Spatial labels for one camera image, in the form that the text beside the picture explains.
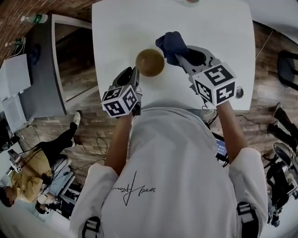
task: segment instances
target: white table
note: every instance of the white table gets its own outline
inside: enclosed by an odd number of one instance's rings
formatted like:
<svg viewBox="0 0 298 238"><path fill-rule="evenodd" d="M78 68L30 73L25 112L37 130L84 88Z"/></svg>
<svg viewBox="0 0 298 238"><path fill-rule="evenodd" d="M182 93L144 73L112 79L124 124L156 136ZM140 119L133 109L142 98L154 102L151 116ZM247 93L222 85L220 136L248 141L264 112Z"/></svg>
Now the white table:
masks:
<svg viewBox="0 0 298 238"><path fill-rule="evenodd" d="M238 0L200 0L186 7L183 0L103 0L92 6L95 67L101 97L116 76L135 66L137 54L155 48L155 40L178 31L186 45L208 49L227 62L244 89L233 98L235 110L249 110L255 74L255 41L249 7ZM203 100L189 88L184 70L165 64L154 77L140 76L142 108L180 105L201 109Z"/></svg>

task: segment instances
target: brown bowl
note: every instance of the brown bowl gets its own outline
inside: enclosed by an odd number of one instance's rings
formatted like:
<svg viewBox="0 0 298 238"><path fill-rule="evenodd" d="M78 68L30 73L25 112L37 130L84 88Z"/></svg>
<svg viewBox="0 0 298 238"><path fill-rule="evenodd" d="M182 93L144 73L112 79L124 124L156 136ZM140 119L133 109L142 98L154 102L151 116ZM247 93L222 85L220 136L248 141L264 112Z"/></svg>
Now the brown bowl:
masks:
<svg viewBox="0 0 298 238"><path fill-rule="evenodd" d="M164 68L163 55L155 49L141 51L135 59L135 66L146 77L159 75Z"/></svg>

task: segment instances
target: navy cloth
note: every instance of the navy cloth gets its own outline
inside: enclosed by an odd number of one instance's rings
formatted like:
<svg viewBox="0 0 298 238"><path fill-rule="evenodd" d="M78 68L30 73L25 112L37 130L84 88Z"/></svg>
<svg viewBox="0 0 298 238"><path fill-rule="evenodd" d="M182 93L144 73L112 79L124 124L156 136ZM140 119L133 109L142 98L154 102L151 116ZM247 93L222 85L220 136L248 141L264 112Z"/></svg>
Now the navy cloth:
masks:
<svg viewBox="0 0 298 238"><path fill-rule="evenodd" d="M170 65L180 66L175 53L181 55L189 53L179 32L167 32L164 36L158 38L155 44L163 51L164 57Z"/></svg>

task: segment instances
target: seated person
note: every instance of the seated person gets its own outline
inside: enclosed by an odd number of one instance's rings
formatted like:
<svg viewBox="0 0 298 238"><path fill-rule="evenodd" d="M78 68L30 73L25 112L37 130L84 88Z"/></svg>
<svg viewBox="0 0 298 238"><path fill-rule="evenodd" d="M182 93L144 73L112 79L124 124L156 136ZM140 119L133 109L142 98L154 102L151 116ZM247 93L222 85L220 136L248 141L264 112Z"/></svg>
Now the seated person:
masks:
<svg viewBox="0 0 298 238"><path fill-rule="evenodd" d="M35 209L40 213L40 214L45 214L46 213L46 207L48 204L56 204L58 202L58 199L51 193L46 193L46 194L41 194L38 196Z"/></svg>
<svg viewBox="0 0 298 238"><path fill-rule="evenodd" d="M22 200L34 202L40 194L44 184L50 185L52 182L52 167L58 159L60 153L68 147L75 146L74 134L81 120L81 114L77 111L74 120L70 123L70 129L61 134L57 139L50 142L40 142L20 162L22 171L12 172L11 186L0 188L0 200L11 207L14 201Z"/></svg>

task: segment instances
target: water bottle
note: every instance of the water bottle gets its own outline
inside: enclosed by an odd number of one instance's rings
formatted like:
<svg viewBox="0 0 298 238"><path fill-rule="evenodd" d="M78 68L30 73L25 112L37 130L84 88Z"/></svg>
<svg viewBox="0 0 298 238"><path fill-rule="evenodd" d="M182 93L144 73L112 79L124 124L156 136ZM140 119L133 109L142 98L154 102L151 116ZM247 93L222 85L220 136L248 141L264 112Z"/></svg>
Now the water bottle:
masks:
<svg viewBox="0 0 298 238"><path fill-rule="evenodd" d="M22 16L20 18L21 22L28 22L28 23L45 23L47 21L48 16L46 14L34 14L31 16Z"/></svg>

